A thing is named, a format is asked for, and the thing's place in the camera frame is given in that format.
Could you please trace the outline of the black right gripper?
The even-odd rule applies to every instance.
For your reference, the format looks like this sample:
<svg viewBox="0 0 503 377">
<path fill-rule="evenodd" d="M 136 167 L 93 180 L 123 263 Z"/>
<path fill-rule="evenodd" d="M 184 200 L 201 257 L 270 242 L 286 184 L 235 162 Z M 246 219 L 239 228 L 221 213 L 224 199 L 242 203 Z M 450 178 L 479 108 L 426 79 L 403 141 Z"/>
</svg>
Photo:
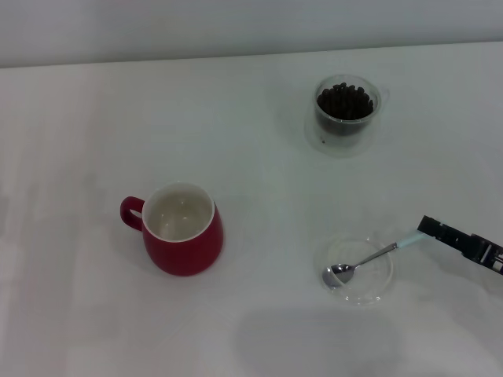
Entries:
<svg viewBox="0 0 503 377">
<path fill-rule="evenodd" d="M 463 233 L 428 216 L 423 216 L 417 230 L 467 255 L 472 262 L 502 274 L 502 246 L 481 236 Z"/>
</svg>

